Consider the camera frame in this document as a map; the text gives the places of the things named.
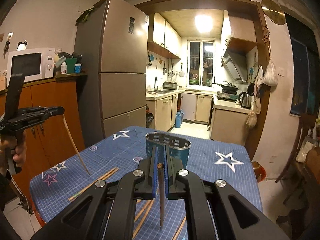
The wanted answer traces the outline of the person's left hand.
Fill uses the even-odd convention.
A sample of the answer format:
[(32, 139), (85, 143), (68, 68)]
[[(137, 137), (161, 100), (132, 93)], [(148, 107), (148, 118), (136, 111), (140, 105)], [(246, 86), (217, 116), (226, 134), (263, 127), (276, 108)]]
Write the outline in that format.
[(13, 161), (17, 167), (22, 167), (26, 161), (26, 140), (25, 131), (17, 133), (15, 136), (1, 134), (1, 173), (5, 173), (8, 169), (7, 158), (5, 154), (6, 148), (13, 148)]

